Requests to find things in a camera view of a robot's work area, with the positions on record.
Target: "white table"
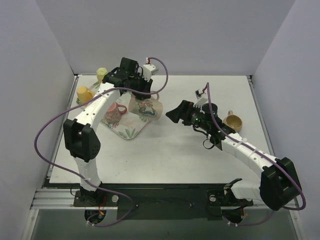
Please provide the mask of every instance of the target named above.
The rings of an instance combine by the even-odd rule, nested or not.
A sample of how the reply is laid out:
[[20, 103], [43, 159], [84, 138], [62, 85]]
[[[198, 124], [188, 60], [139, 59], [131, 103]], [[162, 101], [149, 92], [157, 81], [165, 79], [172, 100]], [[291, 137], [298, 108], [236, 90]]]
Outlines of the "white table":
[[[164, 76], [154, 76], [152, 90], [159, 89]], [[77, 86], [91, 86], [95, 75], [80, 75]], [[101, 142], [97, 156], [98, 174], [103, 183], [229, 183], [236, 178], [259, 181], [246, 165], [217, 148], [203, 147], [205, 136], [191, 126], [175, 124], [165, 113], [176, 108], [182, 100], [195, 102], [195, 90], [210, 83], [211, 100], [218, 106], [223, 119], [233, 110], [243, 120], [241, 136], [257, 148], [269, 153], [258, 111], [246, 76], [170, 76], [160, 93], [163, 115], [150, 122], [132, 140], [124, 140], [100, 123], [96, 134]], [[76, 105], [73, 96], [72, 107]], [[74, 119], [81, 109], [69, 113]], [[74, 159], [65, 148], [62, 137], [55, 163], [78, 171]], [[80, 178], [57, 167], [53, 168], [50, 183], [79, 183]]]

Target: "bolt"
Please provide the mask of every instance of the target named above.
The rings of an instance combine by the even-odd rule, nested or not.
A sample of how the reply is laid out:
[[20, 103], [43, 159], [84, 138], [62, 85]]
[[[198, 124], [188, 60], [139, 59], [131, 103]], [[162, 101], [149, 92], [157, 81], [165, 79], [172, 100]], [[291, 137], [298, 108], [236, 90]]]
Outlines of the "bolt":
[[111, 198], [112, 202], [116, 203], [119, 200], [119, 197], [117, 195], [113, 195]]
[[210, 195], [209, 200], [210, 200], [210, 202], [215, 202], [217, 200], [217, 198], [215, 195]]

